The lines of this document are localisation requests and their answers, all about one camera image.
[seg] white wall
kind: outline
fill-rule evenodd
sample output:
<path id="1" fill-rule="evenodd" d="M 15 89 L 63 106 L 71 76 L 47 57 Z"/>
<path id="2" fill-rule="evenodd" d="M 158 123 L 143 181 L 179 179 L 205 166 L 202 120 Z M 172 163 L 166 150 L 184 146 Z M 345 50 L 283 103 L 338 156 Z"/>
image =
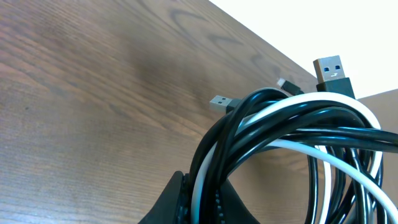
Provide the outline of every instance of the white wall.
<path id="1" fill-rule="evenodd" d="M 340 55 L 357 98 L 398 88 L 396 0 L 210 1 L 313 75 Z"/>

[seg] usb plug housing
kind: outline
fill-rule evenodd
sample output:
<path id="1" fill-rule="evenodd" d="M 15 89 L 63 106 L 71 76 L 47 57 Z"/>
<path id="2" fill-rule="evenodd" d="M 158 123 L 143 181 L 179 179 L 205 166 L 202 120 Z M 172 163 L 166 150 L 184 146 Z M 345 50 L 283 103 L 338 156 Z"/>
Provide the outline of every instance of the usb plug housing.
<path id="1" fill-rule="evenodd" d="M 355 98 L 351 81 L 344 74 L 340 56 L 320 58 L 313 61 L 318 78 L 318 91 L 340 93 Z"/>

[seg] wooden table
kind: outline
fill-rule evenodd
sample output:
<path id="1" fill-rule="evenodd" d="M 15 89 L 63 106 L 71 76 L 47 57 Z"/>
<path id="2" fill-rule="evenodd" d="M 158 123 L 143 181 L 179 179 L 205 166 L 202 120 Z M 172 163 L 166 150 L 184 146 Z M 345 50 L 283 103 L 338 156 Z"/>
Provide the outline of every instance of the wooden table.
<path id="1" fill-rule="evenodd" d="M 220 118 L 208 102 L 279 77 L 315 89 L 206 0 L 1 1 L 0 222 L 137 223 Z M 260 222 L 302 223 L 306 161 L 272 151 L 230 179 Z"/>

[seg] usb-a plug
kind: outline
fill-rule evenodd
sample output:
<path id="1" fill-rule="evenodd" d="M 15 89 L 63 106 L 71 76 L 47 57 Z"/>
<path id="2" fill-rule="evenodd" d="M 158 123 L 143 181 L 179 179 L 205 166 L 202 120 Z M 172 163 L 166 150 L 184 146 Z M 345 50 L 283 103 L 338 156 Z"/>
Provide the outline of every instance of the usb-a plug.
<path id="1" fill-rule="evenodd" d="M 228 113 L 233 110 L 240 101 L 241 99 L 229 99 L 227 97 L 217 95 L 210 101 L 210 109 Z"/>
<path id="2" fill-rule="evenodd" d="M 340 93 L 355 99 L 351 81 L 344 74 L 340 56 L 320 58 L 313 61 L 318 78 L 318 91 Z"/>

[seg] usb connector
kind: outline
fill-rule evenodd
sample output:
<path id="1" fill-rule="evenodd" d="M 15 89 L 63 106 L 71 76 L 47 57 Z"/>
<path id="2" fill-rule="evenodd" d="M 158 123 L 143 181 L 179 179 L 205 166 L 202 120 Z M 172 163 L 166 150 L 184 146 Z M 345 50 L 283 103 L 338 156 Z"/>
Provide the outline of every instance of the usb connector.
<path id="1" fill-rule="evenodd" d="M 233 110 L 240 101 L 241 99 L 229 99 L 227 97 L 217 95 L 210 101 L 210 109 L 228 113 Z"/>
<path id="2" fill-rule="evenodd" d="M 320 58 L 313 61 L 318 78 L 318 91 L 340 93 L 355 98 L 351 81 L 344 74 L 340 56 Z"/>

